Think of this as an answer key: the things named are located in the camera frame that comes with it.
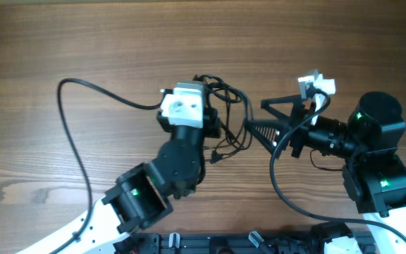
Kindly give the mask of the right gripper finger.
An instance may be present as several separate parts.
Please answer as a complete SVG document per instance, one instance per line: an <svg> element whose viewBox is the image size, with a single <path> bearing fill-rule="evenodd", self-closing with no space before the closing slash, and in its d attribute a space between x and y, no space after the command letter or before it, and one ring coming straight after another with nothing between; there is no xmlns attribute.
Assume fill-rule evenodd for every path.
<svg viewBox="0 0 406 254"><path fill-rule="evenodd" d="M290 104L292 109L289 115L277 110L277 105ZM300 95L291 95L286 97L277 97L270 99L263 99L261 101L261 108L275 116L279 121L291 122L294 121L299 114L305 110L305 105L302 103Z"/></svg>
<svg viewBox="0 0 406 254"><path fill-rule="evenodd" d="M248 121L246 129L272 155L290 127L278 120L254 120Z"/></svg>

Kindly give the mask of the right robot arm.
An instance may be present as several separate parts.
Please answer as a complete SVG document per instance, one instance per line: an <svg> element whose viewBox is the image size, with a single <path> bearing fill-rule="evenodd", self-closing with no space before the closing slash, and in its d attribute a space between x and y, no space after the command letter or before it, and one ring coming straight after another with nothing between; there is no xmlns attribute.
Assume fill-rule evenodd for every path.
<svg viewBox="0 0 406 254"><path fill-rule="evenodd" d="M325 222L369 227L381 253L406 253L406 166L397 155L406 129L399 101L385 92L362 95L348 122L321 114L331 96L318 89L310 108L297 95L265 99L272 120L249 121L247 130L271 154L269 174L279 198L294 211ZM343 185L360 219L329 217L302 209L284 196L274 173L282 152L303 147L344 159Z"/></svg>

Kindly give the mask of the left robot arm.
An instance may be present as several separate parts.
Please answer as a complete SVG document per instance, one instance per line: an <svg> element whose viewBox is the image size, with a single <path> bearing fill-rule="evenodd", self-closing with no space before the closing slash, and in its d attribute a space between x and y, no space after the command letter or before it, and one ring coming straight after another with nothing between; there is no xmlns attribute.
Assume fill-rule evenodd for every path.
<svg viewBox="0 0 406 254"><path fill-rule="evenodd" d="M170 139L150 162L116 179L104 196L63 228L24 253L131 253L125 242L163 219L180 199L196 191L205 176L205 138L219 138L220 120L214 108L195 106L163 109L157 114Z"/></svg>

